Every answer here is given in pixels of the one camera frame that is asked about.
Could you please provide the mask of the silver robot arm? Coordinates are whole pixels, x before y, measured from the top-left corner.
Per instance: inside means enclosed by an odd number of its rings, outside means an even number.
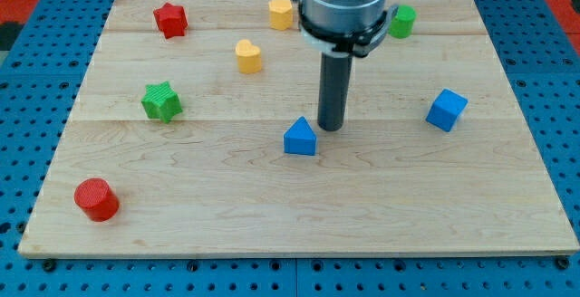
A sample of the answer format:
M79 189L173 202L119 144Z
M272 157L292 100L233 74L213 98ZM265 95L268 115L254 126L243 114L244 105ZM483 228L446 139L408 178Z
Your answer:
M293 0L304 40L333 58L364 58L388 33L398 7L386 0Z

